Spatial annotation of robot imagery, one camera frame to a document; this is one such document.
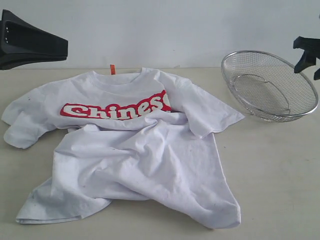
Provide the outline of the white t-shirt red lettering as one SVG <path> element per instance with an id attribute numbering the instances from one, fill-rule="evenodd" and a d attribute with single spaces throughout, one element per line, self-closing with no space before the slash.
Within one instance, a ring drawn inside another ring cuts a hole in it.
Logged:
<path id="1" fill-rule="evenodd" d="M 241 223 L 215 134 L 243 115 L 185 77 L 152 68 L 90 71 L 30 90 L 1 119 L 9 126 L 4 141 L 19 149 L 68 131 L 19 224 L 84 219 L 113 200 L 154 200 L 210 229 Z"/>

